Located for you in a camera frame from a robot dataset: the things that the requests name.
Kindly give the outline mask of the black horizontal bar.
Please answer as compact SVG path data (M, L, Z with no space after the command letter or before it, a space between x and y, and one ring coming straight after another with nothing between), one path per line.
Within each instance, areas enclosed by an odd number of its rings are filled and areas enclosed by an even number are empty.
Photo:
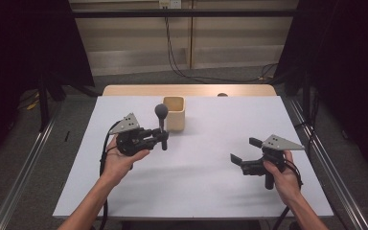
M72 10L76 18L128 17L291 17L297 10Z

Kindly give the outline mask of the thick black makeup brush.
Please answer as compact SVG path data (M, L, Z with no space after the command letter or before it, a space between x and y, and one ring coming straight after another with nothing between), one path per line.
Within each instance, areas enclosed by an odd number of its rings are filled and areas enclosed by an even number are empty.
M168 148L168 138L169 133L165 130L165 119L168 115L168 108L163 104L160 103L154 108L154 112L158 118L159 122L159 129L161 133L161 144L162 144L162 150L166 150Z

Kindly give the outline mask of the beige square cup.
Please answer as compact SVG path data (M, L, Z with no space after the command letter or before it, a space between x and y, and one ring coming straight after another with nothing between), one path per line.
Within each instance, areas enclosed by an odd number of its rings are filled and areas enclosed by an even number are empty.
M185 128L185 99L178 96L165 97L163 104L168 108L167 130L182 131Z

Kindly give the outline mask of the white table sheet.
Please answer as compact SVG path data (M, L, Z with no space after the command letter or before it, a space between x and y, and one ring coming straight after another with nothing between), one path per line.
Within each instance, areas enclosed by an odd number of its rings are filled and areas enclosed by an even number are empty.
M67 182L53 212L69 216L99 177L109 128L133 113L144 128L158 125L159 97L103 96L95 105ZM188 97L185 127L171 134L133 169L108 197L115 219L276 218L284 205L261 176L242 173L230 160L261 157L250 138L275 134L299 140L280 97Z

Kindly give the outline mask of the black metal stand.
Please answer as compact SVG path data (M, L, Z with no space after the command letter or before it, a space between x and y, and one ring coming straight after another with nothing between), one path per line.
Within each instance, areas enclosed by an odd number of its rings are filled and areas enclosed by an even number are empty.
M308 72L304 75L304 83L303 83L303 115L306 123L311 122L311 85L310 85L310 76Z
M39 95L40 122L41 122L40 131L43 131L50 121L47 88L44 82L44 75L41 75L38 79L38 95Z

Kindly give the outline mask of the person's right hand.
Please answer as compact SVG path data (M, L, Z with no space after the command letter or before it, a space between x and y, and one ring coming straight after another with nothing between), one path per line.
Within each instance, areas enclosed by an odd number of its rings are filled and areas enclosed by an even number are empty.
M286 169L280 172L278 168L269 161L264 161L264 167L273 175L276 190L281 200L287 207L292 208L301 196L297 170L293 164L290 150L284 151L286 158Z

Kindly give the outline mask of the wooden table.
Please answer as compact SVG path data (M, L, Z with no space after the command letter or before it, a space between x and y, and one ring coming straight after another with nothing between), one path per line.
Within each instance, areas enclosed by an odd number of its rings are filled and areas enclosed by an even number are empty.
M104 96L276 96L269 84L115 84L108 85Z

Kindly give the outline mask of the aluminium rail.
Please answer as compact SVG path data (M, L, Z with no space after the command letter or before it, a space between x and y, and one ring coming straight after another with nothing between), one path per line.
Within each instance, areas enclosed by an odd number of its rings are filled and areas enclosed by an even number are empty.
M56 103L54 105L52 117L49 119L47 125L38 133L34 141L34 145L30 150L25 163L23 164L20 173L17 175L9 193L3 200L3 203L0 206L0 230L6 230L11 220L12 214L34 170L35 164L40 154L43 152L48 138L50 137L61 108L62 103Z
M345 212L356 230L368 230L368 222L351 195L343 179L338 173L332 159L325 150L314 128L305 122L302 106L296 100L290 100L289 104L297 120L302 123L303 130L308 138L309 146L315 152L321 166L333 186Z

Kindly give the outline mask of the white wall socket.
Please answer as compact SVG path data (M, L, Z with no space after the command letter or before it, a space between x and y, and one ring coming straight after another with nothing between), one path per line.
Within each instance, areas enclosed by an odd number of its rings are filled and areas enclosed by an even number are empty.
M174 9L178 10L182 8L181 0L158 0L160 9Z

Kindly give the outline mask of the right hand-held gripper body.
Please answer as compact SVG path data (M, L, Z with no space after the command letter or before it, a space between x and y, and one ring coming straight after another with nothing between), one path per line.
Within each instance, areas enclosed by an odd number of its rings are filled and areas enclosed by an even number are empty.
M274 134L270 135L262 142L263 145L261 150L263 152L263 156L258 160L242 160L240 168L244 175L264 175L264 186L268 190L272 190L274 187L274 177L265 168L264 161L273 163L282 173L286 169L286 158L284 157L284 151L303 150L305 147Z

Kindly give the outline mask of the black curtain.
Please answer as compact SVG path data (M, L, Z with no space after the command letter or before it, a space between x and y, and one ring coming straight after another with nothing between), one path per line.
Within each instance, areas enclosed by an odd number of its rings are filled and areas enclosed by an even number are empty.
M93 84L69 0L0 0L0 143L25 91L45 85L61 101L64 85Z
M368 162L368 0L298 0L275 78L319 91Z

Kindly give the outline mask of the person's left hand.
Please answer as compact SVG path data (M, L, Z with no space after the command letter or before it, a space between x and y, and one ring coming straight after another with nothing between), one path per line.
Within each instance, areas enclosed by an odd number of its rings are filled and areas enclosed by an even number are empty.
M143 149L133 156L121 154L116 147L106 152L105 166L101 179L112 187L118 185L132 168L133 164L150 154L148 149Z

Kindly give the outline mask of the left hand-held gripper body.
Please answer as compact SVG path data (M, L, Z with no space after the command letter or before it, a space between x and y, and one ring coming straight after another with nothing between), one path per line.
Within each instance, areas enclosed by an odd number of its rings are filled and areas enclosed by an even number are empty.
M140 127L133 113L117 122L108 133L117 136L117 149L126 156L133 156L140 150L152 150L155 146L152 130Z

